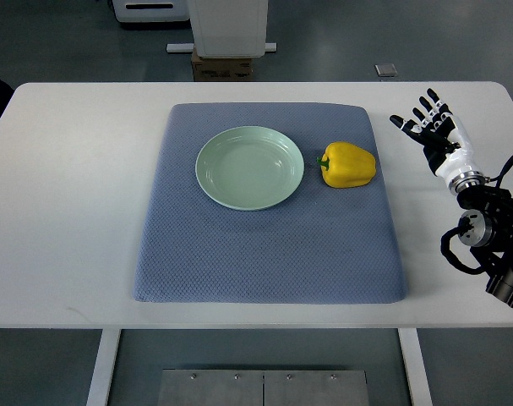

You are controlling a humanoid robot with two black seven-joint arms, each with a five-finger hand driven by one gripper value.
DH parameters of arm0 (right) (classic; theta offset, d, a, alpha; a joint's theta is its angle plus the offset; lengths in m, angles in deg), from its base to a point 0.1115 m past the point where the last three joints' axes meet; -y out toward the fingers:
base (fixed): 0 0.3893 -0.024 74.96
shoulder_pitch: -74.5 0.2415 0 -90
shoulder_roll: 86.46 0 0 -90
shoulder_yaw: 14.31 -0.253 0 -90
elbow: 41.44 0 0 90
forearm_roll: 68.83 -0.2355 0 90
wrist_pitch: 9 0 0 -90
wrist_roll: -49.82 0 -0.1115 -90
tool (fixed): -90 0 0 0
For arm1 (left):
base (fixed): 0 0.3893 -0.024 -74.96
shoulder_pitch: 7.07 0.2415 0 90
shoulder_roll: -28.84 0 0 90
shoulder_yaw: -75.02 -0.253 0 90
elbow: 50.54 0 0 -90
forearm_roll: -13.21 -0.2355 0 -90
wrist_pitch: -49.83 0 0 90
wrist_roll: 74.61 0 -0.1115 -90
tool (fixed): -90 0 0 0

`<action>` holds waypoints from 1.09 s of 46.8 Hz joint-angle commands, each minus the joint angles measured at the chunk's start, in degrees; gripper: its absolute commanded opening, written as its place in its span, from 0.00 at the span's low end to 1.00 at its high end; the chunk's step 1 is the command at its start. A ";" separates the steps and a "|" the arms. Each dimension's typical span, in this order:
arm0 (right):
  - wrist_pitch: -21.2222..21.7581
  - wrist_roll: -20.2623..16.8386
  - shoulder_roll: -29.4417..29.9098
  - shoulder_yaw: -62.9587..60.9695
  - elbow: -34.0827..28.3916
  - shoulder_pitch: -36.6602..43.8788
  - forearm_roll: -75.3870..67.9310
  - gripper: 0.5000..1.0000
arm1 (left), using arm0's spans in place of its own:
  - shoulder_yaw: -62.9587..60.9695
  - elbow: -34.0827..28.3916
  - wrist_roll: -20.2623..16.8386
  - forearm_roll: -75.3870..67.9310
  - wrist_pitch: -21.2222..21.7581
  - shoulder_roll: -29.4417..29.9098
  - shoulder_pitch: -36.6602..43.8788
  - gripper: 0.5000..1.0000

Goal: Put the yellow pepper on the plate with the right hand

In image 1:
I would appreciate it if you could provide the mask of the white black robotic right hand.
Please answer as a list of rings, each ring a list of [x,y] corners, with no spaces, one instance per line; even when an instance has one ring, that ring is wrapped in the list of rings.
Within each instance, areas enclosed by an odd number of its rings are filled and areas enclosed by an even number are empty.
[[[392,115],[390,121],[423,147],[433,175],[442,178],[453,195],[486,184],[485,176],[474,162],[472,142],[461,120],[432,89],[419,97],[419,103],[423,108],[413,108],[413,118],[406,120]]]

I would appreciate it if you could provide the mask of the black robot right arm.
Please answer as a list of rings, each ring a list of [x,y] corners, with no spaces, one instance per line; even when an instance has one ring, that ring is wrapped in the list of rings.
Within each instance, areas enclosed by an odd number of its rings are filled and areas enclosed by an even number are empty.
[[[450,191],[465,211],[457,225],[440,240],[440,252],[457,270],[488,275],[486,292],[513,308],[513,197],[501,187],[513,167],[511,156],[495,178],[469,171],[450,180]],[[450,241],[457,237],[469,248],[478,267],[465,265],[453,253]]]

